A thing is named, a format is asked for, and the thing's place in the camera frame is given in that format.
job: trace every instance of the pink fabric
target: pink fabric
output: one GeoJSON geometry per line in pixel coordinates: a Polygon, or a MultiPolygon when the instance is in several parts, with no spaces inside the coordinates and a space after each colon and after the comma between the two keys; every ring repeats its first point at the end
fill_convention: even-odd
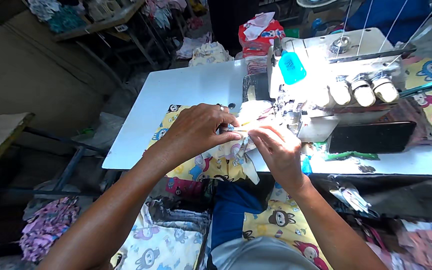
{"type": "Polygon", "coordinates": [[[38,262],[44,258],[53,243],[76,221],[80,210],[75,205],[77,201],[77,197],[61,198],[33,214],[19,240],[23,260],[38,262]]]}

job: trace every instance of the finger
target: finger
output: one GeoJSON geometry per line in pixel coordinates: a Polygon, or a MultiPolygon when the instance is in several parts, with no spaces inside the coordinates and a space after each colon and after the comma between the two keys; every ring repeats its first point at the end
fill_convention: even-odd
{"type": "Polygon", "coordinates": [[[214,107],[216,110],[221,111],[221,112],[225,112],[225,113],[229,113],[230,112],[230,108],[223,106],[221,104],[216,104],[216,105],[211,105],[211,107],[214,107]]]}
{"type": "Polygon", "coordinates": [[[261,140],[260,137],[252,136],[251,140],[254,142],[254,145],[258,149],[259,153],[262,156],[264,162],[268,163],[271,161],[271,153],[268,149],[268,146],[261,140]]]}
{"type": "Polygon", "coordinates": [[[266,128],[272,130],[276,135],[279,136],[284,142],[292,142],[294,140],[299,140],[291,130],[286,126],[281,125],[262,125],[260,128],[266,128]]]}
{"type": "Polygon", "coordinates": [[[230,141],[239,141],[241,140],[242,136],[239,133],[236,132],[224,132],[223,134],[215,135],[214,136],[217,145],[221,145],[230,141]]]}
{"type": "Polygon", "coordinates": [[[272,148],[273,150],[276,150],[277,148],[281,147],[284,142],[283,140],[272,130],[267,128],[255,128],[251,129],[248,132],[249,136],[256,136],[261,138],[263,142],[265,142],[268,147],[272,148]]]}
{"type": "Polygon", "coordinates": [[[240,122],[236,119],[236,116],[228,112],[219,112],[219,124],[231,124],[233,126],[240,126],[240,122]]]}

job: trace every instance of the black phone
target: black phone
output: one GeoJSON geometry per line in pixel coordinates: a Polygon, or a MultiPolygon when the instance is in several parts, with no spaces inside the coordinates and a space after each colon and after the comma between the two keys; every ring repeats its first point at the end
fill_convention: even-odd
{"type": "Polygon", "coordinates": [[[329,153],[398,153],[404,151],[415,128],[412,121],[336,126],[326,149],[329,153]]]}

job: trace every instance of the sewing machine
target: sewing machine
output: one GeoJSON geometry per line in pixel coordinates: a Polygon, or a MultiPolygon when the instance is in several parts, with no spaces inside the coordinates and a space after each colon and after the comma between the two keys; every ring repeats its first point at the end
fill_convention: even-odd
{"type": "Polygon", "coordinates": [[[302,141],[324,141],[339,124],[373,123],[405,90],[402,53],[377,28],[307,39],[285,37],[268,51],[269,96],[276,118],[302,141]],[[284,53],[296,53],[306,76],[285,83],[284,53]]]}

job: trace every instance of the metal table leg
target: metal table leg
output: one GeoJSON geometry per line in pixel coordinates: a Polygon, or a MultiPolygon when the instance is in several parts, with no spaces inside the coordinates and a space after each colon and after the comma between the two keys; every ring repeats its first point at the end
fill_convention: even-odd
{"type": "Polygon", "coordinates": [[[103,61],[103,59],[99,58],[96,53],[94,53],[88,46],[83,44],[82,42],[76,41],[76,44],[78,44],[83,50],[85,50],[91,57],[93,57],[103,68],[109,72],[109,75],[111,78],[117,83],[117,85],[122,86],[123,82],[121,81],[121,78],[114,72],[114,70],[103,61]]]}
{"type": "Polygon", "coordinates": [[[131,40],[136,44],[136,46],[138,46],[138,49],[142,52],[149,64],[151,64],[151,67],[153,67],[153,70],[159,70],[158,65],[156,65],[153,59],[151,59],[151,56],[149,56],[148,52],[145,50],[145,47],[141,44],[141,42],[139,42],[135,33],[131,29],[128,29],[127,31],[129,33],[129,37],[131,37],[131,40]]]}

